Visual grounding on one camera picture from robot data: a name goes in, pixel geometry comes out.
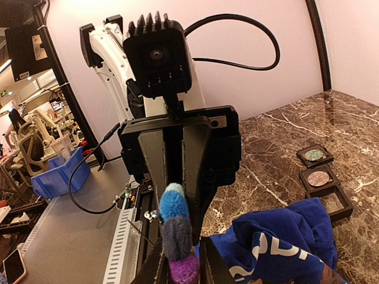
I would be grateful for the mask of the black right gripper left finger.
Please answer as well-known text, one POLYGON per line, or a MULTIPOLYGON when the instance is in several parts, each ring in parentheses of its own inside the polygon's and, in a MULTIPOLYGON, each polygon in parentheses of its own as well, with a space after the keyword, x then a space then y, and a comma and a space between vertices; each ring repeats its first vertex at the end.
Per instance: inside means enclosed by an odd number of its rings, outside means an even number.
POLYGON ((162 241, 157 241, 132 284, 166 283, 166 260, 162 241))

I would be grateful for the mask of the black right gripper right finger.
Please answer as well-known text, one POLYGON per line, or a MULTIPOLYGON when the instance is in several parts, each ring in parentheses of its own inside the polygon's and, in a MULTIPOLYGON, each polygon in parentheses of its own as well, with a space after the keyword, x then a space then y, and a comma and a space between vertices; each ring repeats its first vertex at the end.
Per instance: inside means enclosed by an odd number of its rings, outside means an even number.
POLYGON ((200 283, 236 283, 210 237, 200 240, 200 283))

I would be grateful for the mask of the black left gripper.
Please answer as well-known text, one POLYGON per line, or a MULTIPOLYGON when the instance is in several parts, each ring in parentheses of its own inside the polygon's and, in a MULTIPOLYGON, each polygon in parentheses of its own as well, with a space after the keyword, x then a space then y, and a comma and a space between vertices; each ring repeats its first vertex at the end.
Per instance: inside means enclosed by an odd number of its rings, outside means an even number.
POLYGON ((202 224, 201 184, 231 185, 239 170, 242 146, 235 108, 226 105, 196 109, 179 118, 168 114, 139 118, 123 122, 117 133, 123 162, 137 182, 142 182, 149 172, 156 195, 163 195, 168 175, 171 182, 183 180, 191 238, 197 243, 202 224))

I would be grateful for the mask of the rainbow flower plush brooch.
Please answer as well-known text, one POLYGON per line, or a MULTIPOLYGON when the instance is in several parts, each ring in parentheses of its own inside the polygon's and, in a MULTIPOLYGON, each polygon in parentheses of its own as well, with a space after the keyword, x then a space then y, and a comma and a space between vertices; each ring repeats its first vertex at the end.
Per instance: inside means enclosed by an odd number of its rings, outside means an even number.
POLYGON ((192 245, 192 226, 182 185, 170 183, 159 201, 162 247, 173 283, 197 283, 200 262, 192 245))

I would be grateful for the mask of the blue printed t-shirt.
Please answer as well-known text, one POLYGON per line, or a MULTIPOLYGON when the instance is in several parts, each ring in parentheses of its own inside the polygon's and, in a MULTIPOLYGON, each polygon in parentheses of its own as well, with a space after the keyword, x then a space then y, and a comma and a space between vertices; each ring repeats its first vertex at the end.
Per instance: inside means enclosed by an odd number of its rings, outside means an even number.
POLYGON ((211 236, 236 283, 345 283, 330 217, 320 199, 250 212, 211 236))

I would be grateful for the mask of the green oval brooch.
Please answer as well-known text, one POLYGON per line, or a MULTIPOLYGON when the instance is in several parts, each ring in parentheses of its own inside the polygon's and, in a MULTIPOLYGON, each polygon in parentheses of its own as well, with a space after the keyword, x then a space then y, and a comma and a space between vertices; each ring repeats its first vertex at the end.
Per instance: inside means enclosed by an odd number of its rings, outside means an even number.
POLYGON ((304 154, 304 157, 306 160, 310 162, 316 162, 318 160, 322 160, 324 158, 324 154, 319 149, 312 149, 312 150, 307 151, 304 154))

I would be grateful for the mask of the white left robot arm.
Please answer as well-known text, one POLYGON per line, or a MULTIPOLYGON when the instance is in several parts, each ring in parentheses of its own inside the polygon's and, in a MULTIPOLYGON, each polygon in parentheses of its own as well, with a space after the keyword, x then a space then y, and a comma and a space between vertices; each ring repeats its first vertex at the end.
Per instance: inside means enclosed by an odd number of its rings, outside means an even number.
POLYGON ((206 108, 181 24, 148 15, 123 29, 123 19, 79 30, 87 65, 103 82, 118 119, 126 169, 151 178, 160 199, 173 182, 184 189, 198 243, 204 215, 220 186, 231 185, 242 159, 239 118, 232 106, 206 108))

